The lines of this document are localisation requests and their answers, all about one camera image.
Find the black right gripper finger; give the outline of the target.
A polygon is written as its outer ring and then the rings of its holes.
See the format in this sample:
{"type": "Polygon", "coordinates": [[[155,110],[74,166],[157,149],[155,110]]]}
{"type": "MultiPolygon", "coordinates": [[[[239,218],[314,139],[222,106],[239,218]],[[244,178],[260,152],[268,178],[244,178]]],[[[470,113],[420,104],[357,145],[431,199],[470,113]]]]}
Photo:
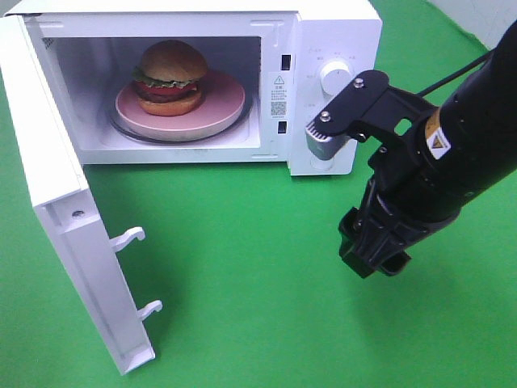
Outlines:
{"type": "Polygon", "coordinates": [[[354,252],[354,244],[348,238],[341,241],[338,253],[342,261],[362,279],[371,276],[376,271],[354,252]]]}
{"type": "Polygon", "coordinates": [[[379,267],[379,271],[386,276],[398,275],[411,261],[411,257],[405,252],[398,252],[396,255],[385,260],[379,267]]]}

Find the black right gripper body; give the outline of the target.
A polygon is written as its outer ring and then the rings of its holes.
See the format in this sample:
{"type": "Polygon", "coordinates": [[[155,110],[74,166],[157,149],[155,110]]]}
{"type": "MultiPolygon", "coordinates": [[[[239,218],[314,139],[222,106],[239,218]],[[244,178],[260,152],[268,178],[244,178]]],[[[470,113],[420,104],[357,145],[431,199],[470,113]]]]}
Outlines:
{"type": "Polygon", "coordinates": [[[425,155],[425,123],[438,108],[392,86],[346,87],[339,95],[346,118],[341,129],[380,148],[368,164],[373,175],[358,208],[340,221],[344,259],[406,259],[406,249],[450,224],[458,211],[430,210],[438,198],[425,155]]]}

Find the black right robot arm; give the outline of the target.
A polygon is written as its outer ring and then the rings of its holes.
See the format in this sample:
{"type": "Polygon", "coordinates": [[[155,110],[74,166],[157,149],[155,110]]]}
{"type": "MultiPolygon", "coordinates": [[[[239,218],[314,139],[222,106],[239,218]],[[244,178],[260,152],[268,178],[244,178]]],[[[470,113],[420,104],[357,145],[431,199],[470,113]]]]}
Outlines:
{"type": "Polygon", "coordinates": [[[516,29],[400,145],[369,159],[361,204],[340,221],[339,254],[361,277],[397,275],[406,248],[450,225],[471,200],[516,168],[516,29]]]}

